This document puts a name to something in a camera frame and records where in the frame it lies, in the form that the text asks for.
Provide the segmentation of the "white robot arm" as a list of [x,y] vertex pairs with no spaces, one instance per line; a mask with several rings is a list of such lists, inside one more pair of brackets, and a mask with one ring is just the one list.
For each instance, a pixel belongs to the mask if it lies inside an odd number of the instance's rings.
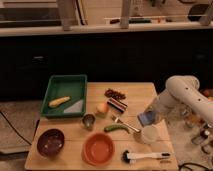
[[198,89],[200,82],[195,76],[171,76],[165,82],[165,89],[157,95],[146,112],[155,113],[155,123],[163,114],[169,113],[178,103],[190,107],[208,124],[213,125],[213,101],[202,95]]

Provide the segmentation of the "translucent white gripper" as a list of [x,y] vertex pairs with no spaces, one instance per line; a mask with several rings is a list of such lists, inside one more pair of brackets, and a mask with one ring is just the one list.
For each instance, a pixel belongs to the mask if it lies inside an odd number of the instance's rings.
[[158,94],[153,101],[145,109],[145,113],[151,119],[152,124],[161,122],[166,114],[168,114],[176,106],[176,99],[164,90]]

